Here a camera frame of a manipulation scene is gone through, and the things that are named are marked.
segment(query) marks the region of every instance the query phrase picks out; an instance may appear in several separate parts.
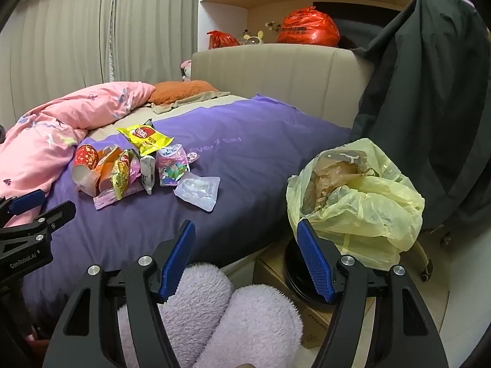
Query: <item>beige upholstered headboard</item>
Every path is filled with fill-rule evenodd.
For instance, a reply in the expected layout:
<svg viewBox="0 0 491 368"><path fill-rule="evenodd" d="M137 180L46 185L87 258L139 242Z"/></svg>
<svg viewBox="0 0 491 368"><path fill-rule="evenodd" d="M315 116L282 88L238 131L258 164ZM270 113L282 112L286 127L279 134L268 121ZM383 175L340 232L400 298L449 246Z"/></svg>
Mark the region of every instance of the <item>beige upholstered headboard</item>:
<svg viewBox="0 0 491 368"><path fill-rule="evenodd" d="M351 127L373 67L351 51L317 45L242 45L197 52L193 80L251 98L267 95Z"/></svg>

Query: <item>curtain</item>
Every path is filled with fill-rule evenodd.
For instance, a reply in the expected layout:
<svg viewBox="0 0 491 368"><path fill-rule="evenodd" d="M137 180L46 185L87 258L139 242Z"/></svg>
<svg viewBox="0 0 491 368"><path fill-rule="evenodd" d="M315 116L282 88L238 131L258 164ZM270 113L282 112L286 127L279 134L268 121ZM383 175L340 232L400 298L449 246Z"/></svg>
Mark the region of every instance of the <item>curtain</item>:
<svg viewBox="0 0 491 368"><path fill-rule="evenodd" d="M9 128L29 109L93 84L179 80L197 47L197 6L23 0L0 34L0 123Z"/></svg>

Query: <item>beige bed sheet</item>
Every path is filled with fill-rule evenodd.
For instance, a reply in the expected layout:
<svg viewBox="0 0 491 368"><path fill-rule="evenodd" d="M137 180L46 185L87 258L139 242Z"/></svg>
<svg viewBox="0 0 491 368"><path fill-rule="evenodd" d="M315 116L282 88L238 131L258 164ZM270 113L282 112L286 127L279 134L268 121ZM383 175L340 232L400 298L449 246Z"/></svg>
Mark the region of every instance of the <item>beige bed sheet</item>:
<svg viewBox="0 0 491 368"><path fill-rule="evenodd" d="M119 132L116 130L117 127L129 127L132 125L143 124L148 119L152 119L153 121L166 119L167 117L182 115L185 112L189 112L199 107L210 108L216 105L226 105L240 99L245 99L245 98L238 97L236 95L225 95L224 97L208 99L202 102L194 102L191 104L182 105L168 112L164 112L160 114L155 113L151 107L144 106L135 109L129 115L123 117L123 119L114 122L112 125L107 125L92 131L92 133L89 133L89 137L91 137L95 141L102 141L106 137L109 137L110 135L118 134Z"/></svg>

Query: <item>pillow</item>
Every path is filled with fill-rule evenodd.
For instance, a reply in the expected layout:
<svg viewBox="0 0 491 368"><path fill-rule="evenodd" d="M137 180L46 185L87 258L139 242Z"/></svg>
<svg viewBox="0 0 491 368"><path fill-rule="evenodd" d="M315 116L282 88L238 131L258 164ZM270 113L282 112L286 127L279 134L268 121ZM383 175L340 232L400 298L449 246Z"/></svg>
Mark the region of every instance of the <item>pillow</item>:
<svg viewBox="0 0 491 368"><path fill-rule="evenodd" d="M155 105L170 105L180 99L185 99L205 93L207 91L218 92L210 83L204 80L191 81L165 81L155 85L155 91L148 102Z"/></svg>

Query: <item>small red plastic bag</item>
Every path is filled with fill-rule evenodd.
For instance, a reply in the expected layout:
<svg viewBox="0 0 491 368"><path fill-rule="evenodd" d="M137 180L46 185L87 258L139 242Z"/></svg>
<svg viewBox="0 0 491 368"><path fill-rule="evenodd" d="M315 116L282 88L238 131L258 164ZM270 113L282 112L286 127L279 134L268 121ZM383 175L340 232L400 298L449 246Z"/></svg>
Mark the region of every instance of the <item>small red plastic bag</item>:
<svg viewBox="0 0 491 368"><path fill-rule="evenodd" d="M210 35L210 44L208 49L221 48L221 47L233 47L235 45L240 45L235 37L228 33L223 33L218 30L212 30L207 34Z"/></svg>
<svg viewBox="0 0 491 368"><path fill-rule="evenodd" d="M331 17L315 7L308 7L293 11L283 20L276 42L335 47L339 39L339 30Z"/></svg>

